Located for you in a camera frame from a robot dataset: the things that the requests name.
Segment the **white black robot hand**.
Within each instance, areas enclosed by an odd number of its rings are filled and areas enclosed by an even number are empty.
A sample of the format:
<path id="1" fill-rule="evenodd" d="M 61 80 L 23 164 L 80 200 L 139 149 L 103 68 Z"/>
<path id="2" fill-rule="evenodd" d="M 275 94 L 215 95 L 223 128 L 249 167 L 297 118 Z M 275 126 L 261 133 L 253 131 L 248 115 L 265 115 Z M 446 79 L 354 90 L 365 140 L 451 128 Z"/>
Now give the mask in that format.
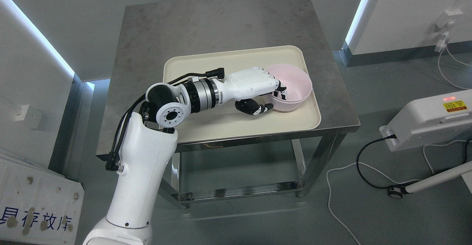
<path id="1" fill-rule="evenodd" d="M 272 109 L 273 104 L 259 104 L 253 98 L 271 94 L 285 100 L 287 87 L 269 72 L 261 67 L 251 67 L 231 73 L 221 82 L 211 79 L 219 94 L 219 104 L 224 104 L 230 99 L 235 100 L 238 111 L 248 115 L 259 115 Z"/>

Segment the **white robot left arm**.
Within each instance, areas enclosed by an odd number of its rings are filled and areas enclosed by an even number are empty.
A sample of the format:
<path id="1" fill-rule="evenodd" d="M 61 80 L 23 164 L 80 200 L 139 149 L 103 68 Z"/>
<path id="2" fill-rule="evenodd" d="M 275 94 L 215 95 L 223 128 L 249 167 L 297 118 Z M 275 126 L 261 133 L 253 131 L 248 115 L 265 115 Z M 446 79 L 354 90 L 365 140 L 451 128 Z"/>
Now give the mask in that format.
<path id="1" fill-rule="evenodd" d="M 179 125 L 192 111 L 215 107 L 220 99 L 214 78 L 223 68 L 187 73 L 156 83 L 125 112 L 117 127 L 105 168 L 118 173 L 106 216 L 90 231 L 85 245 L 150 245 L 152 210 L 167 163 L 177 147 Z"/>

